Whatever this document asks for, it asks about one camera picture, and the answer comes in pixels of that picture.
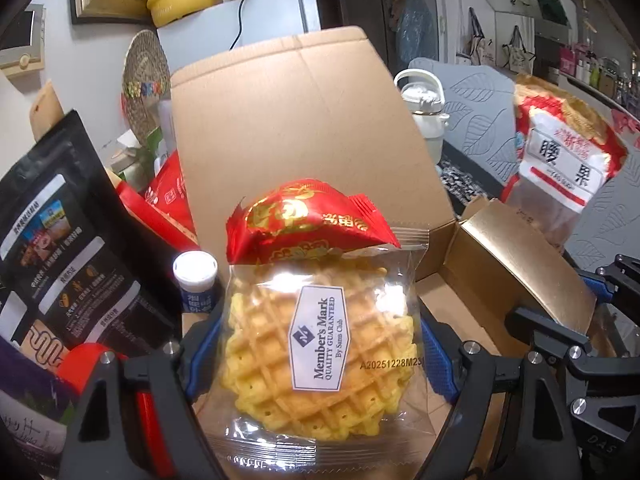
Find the cashew nut bag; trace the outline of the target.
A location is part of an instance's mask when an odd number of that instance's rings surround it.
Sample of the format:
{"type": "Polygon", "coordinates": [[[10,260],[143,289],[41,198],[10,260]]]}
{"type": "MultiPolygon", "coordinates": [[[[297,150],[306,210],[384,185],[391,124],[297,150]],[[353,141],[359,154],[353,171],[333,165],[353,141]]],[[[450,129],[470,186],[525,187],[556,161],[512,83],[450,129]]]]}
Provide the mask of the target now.
{"type": "Polygon", "coordinates": [[[533,75],[516,76],[514,117],[518,169],[501,201],[561,249],[628,151],[596,110],[533,75]]]}

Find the small white blue bottle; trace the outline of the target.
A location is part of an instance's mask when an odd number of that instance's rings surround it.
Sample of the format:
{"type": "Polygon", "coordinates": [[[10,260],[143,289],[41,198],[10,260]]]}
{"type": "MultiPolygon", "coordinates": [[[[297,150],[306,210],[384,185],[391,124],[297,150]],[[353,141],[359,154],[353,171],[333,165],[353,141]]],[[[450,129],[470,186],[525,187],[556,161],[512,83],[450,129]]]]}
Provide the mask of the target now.
{"type": "Polygon", "coordinates": [[[172,264],[180,289],[183,310],[188,313],[210,313],[217,304],[218,262],[208,252],[190,250],[175,258],[172,264]]]}

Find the wall intercom panel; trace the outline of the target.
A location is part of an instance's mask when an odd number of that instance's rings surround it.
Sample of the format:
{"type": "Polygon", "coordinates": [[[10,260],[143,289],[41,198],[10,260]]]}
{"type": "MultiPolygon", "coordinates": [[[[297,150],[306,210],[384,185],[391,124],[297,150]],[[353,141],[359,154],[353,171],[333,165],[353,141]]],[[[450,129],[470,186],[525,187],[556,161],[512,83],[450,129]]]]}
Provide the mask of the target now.
{"type": "Polygon", "coordinates": [[[30,4],[1,39],[1,71],[8,79],[44,69],[46,9],[30,4]]]}

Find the white thermos kettle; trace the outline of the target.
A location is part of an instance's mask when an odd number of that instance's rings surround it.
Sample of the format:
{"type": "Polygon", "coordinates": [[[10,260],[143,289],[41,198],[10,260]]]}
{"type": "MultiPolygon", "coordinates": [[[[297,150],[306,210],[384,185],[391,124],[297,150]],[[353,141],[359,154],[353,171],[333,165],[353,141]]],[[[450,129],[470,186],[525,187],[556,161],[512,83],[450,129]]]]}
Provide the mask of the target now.
{"type": "Polygon", "coordinates": [[[442,144],[449,119],[445,112],[442,83],[428,70],[407,68],[395,76],[394,84],[426,142],[432,162],[437,165],[442,158],[442,144]]]}

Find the white mini fridge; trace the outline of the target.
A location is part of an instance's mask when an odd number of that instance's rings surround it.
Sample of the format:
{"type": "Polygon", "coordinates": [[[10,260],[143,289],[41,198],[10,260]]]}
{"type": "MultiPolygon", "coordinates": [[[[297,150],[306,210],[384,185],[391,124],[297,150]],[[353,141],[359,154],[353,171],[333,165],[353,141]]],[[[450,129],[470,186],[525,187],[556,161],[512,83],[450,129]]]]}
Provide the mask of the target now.
{"type": "Polygon", "coordinates": [[[171,73],[233,47],[321,29],[317,0],[233,0],[157,33],[171,73]]]}

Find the grey chair cover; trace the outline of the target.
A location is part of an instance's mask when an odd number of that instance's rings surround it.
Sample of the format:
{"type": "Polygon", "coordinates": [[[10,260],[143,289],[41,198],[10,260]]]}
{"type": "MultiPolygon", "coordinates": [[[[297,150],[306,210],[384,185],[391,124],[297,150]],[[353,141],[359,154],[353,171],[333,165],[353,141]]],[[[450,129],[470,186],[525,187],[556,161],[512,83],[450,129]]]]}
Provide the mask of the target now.
{"type": "Polygon", "coordinates": [[[514,78],[485,65],[454,65],[430,58],[415,58],[409,66],[427,70],[442,83],[449,115],[447,145],[504,188],[518,169],[514,78]]]}
{"type": "Polygon", "coordinates": [[[639,258],[639,151],[600,189],[580,216],[565,245],[578,268],[593,272],[618,254],[639,258]]]}

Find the red canister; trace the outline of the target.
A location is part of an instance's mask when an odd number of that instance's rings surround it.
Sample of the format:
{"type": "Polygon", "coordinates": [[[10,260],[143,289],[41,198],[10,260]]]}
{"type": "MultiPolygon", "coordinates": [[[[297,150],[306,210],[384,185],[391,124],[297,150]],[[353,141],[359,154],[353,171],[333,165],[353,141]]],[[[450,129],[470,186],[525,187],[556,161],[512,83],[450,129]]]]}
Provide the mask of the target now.
{"type": "Polygon", "coordinates": [[[124,374],[125,357],[103,344],[81,344],[58,377],[79,392],[67,427],[62,479],[171,479],[150,387],[124,374]]]}

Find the tote bag right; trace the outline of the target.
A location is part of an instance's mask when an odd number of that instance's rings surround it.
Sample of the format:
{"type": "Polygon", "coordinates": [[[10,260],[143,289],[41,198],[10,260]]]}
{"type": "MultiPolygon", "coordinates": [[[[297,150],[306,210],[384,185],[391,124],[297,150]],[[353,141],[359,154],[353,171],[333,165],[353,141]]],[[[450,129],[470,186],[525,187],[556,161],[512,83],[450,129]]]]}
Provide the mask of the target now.
{"type": "Polygon", "coordinates": [[[518,25],[514,26],[510,41],[503,46],[506,62],[503,68],[512,73],[531,75],[534,71],[536,54],[526,49],[524,39],[518,25]]]}

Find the red gold snack packet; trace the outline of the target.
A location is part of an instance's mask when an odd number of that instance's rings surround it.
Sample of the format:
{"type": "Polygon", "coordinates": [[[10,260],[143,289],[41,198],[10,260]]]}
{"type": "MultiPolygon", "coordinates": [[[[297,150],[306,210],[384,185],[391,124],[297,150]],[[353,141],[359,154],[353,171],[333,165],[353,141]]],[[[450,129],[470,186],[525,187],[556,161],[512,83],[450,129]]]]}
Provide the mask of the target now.
{"type": "Polygon", "coordinates": [[[246,207],[237,206],[226,230],[232,266],[400,245],[368,196],[347,196],[317,179],[285,183],[246,207]]]}

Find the grey chair cover far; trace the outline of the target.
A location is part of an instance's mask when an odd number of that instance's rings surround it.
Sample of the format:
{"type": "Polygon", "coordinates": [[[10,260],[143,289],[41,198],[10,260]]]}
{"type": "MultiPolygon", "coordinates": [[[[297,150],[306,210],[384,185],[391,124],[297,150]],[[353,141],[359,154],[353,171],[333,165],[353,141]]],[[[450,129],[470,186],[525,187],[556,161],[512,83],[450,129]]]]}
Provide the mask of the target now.
{"type": "Polygon", "coordinates": [[[430,58],[415,58],[409,66],[427,70],[442,83],[449,115],[447,145],[504,188],[518,169],[514,78],[485,65],[454,65],[430,58]]]}

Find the waffle snack packet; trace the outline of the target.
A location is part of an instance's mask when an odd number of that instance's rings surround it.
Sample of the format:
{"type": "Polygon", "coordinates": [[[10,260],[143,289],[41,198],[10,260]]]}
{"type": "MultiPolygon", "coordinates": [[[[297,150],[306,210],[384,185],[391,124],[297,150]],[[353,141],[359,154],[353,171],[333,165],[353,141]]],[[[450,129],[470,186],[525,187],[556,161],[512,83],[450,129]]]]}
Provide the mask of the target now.
{"type": "Polygon", "coordinates": [[[230,270],[201,424],[225,462],[411,464],[433,443],[414,274],[423,244],[230,270]]]}

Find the tote bag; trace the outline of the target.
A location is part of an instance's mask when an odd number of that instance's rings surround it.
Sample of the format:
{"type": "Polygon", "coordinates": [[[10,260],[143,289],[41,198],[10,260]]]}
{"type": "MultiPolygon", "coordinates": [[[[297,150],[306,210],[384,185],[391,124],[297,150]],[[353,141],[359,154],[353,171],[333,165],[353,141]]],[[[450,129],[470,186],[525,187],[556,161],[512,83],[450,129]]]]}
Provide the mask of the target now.
{"type": "Polygon", "coordinates": [[[506,62],[503,68],[512,73],[531,75],[534,71],[536,54],[526,49],[524,39],[518,25],[514,26],[510,41],[503,46],[506,62]]]}
{"type": "Polygon", "coordinates": [[[471,36],[466,44],[464,54],[470,59],[473,65],[482,65],[486,53],[486,37],[482,25],[472,6],[469,7],[469,19],[471,25],[471,36]]]}

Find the tote bag left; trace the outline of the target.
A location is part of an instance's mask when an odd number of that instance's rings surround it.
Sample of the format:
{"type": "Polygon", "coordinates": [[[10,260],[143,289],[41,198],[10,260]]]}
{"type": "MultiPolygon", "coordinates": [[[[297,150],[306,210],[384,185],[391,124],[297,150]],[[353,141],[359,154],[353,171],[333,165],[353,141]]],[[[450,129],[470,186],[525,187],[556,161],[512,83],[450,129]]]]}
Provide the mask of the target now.
{"type": "Polygon", "coordinates": [[[469,7],[469,19],[471,25],[471,36],[466,44],[464,54],[470,59],[473,65],[482,65],[486,53],[486,37],[482,25],[472,6],[469,7]]]}

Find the grey chair cover near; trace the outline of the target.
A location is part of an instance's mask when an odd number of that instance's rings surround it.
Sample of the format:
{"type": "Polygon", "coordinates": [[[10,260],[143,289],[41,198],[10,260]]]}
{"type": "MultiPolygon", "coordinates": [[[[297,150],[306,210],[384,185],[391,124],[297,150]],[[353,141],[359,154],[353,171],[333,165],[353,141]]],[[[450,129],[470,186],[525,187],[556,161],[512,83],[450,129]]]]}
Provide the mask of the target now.
{"type": "Polygon", "coordinates": [[[580,216],[565,245],[578,268],[593,272],[618,254],[639,258],[639,151],[600,189],[580,216]]]}

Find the black snack pouch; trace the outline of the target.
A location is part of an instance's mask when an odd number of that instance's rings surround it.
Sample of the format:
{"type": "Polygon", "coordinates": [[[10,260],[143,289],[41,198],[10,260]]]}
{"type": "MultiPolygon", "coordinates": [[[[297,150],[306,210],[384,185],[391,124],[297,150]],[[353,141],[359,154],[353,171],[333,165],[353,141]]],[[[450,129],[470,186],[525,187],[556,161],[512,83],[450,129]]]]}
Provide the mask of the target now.
{"type": "Polygon", "coordinates": [[[76,112],[1,179],[1,336],[144,356],[182,334],[174,248],[131,217],[76,112]]]}

